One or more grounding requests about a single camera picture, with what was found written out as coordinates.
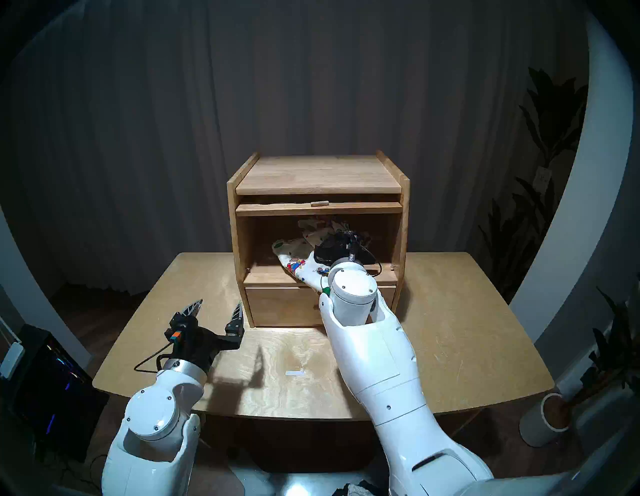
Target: drawer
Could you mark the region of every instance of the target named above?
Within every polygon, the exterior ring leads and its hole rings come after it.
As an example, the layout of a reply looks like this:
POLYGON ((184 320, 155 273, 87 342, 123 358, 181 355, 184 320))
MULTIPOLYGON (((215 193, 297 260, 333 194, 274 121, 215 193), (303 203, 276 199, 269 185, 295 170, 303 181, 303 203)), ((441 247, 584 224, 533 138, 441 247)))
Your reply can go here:
MULTIPOLYGON (((391 306, 395 286, 381 286, 391 306)), ((247 287, 246 296, 256 327, 313 327, 322 325, 319 295, 310 287, 247 287)))

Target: flower pot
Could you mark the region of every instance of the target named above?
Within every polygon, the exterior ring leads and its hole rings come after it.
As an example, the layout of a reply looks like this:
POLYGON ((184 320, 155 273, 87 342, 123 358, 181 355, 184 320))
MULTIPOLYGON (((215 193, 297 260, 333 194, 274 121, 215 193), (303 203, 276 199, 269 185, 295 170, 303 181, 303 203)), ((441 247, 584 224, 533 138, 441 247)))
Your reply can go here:
POLYGON ((555 406, 552 404, 560 403, 559 400, 562 400, 561 395, 558 393, 549 393, 520 419, 520 436, 529 446, 533 446, 534 448, 544 446, 569 428, 568 421, 564 419, 559 420, 562 415, 553 415, 552 421, 549 422, 548 420, 552 418, 549 406, 555 406))

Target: black object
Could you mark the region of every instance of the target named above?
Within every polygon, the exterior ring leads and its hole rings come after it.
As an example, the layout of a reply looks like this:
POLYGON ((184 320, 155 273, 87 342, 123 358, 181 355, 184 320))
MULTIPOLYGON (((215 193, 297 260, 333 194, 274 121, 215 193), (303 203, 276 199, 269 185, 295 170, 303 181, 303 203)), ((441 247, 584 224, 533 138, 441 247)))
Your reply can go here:
POLYGON ((314 248, 314 259, 329 266, 339 259, 357 260, 362 265, 377 263, 376 257, 362 246, 360 235, 352 230, 338 230, 325 238, 314 248))
MULTIPOLYGON (((186 360, 197 365, 207 374, 213 359, 220 351, 240 348, 244 335, 242 306, 240 303, 237 304, 231 321, 225 326, 224 336, 199 327, 198 319, 194 315, 184 315, 180 312, 176 312, 169 326, 169 329, 164 332, 167 340, 171 341, 176 332, 180 332, 181 336, 173 342, 173 351, 166 358, 186 360)), ((160 356, 156 360, 156 366, 159 365, 159 360, 160 356)))
POLYGON ((20 331, 24 356, 10 381, 0 381, 9 410, 32 430, 36 441, 83 462, 109 395, 43 329, 20 331))

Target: cable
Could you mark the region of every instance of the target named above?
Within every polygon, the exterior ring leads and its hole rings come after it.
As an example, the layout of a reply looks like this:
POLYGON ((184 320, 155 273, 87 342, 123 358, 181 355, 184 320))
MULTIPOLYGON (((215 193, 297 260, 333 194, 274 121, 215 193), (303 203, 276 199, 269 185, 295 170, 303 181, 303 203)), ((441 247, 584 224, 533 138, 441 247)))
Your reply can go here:
POLYGON ((140 362, 138 365, 136 365, 135 367, 133 367, 133 369, 136 372, 148 372, 149 374, 157 374, 158 371, 144 371, 142 369, 139 369, 138 367, 142 364, 144 364, 147 360, 151 360, 154 356, 156 356, 158 353, 166 350, 169 346, 171 346, 173 343, 170 341, 169 343, 167 343, 166 346, 163 346, 162 348, 160 348, 158 351, 156 351, 153 355, 146 357, 144 360, 142 360, 142 362, 140 362))
POLYGON ((107 456, 107 455, 105 455, 105 454, 99 454, 99 455, 98 455, 98 456, 96 456, 93 460, 91 460, 91 463, 89 464, 89 478, 90 478, 92 481, 93 481, 93 476, 92 476, 92 473, 91 473, 91 469, 93 468, 93 464, 95 463, 95 461, 96 461, 98 458, 100 458, 101 456, 103 456, 103 457, 105 457, 105 458, 106 458, 106 456, 107 456))
POLYGON ((69 460, 65 460, 65 469, 62 471, 62 475, 60 476, 60 485, 62 485, 62 480, 64 480, 65 478, 65 474, 67 472, 69 472, 69 474, 71 474, 76 480, 84 483, 84 484, 89 484, 90 486, 93 486, 94 488, 96 488, 98 491, 102 492, 102 490, 100 489, 100 487, 94 483, 93 481, 88 481, 87 479, 83 479, 81 476, 79 476, 78 474, 76 474, 72 469, 71 466, 69 465, 69 460))
POLYGON ((360 248, 363 249, 365 252, 367 252, 369 255, 371 255, 376 261, 376 263, 378 264, 378 267, 380 267, 380 270, 378 271, 378 273, 373 276, 373 277, 378 277, 380 274, 382 274, 382 264, 379 262, 376 256, 373 253, 371 253, 365 246, 360 245, 360 248))
POLYGON ((4 327, 6 327, 6 329, 7 329, 7 330, 9 331, 9 333, 10 333, 10 334, 15 338, 15 340, 16 340, 17 342, 22 343, 22 341, 20 341, 20 339, 18 338, 18 336, 16 336, 16 335, 15 335, 15 332, 13 332, 13 331, 11 330, 11 328, 6 324, 6 322, 4 321, 4 319, 3 319, 2 317, 0 317, 0 322, 2 322, 2 325, 3 325, 4 327))

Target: wooden table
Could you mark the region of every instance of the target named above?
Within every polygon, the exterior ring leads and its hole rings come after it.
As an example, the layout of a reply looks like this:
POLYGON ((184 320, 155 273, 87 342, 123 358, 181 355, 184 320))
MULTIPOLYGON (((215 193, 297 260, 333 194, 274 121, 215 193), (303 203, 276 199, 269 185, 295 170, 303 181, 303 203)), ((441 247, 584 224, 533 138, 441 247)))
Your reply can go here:
MULTIPOLYGON (((153 383, 134 365, 166 344, 163 332, 173 314, 200 298, 200 325, 224 333, 239 301, 231 253, 178 255, 131 317, 93 385, 130 397, 153 383)), ((467 253, 407 253, 396 314, 434 413, 554 386, 524 329, 467 253)), ((153 368, 154 361, 146 365, 153 368)), ((340 377, 324 328, 247 328, 239 350, 216 357, 194 408, 218 415, 368 418, 340 377)))

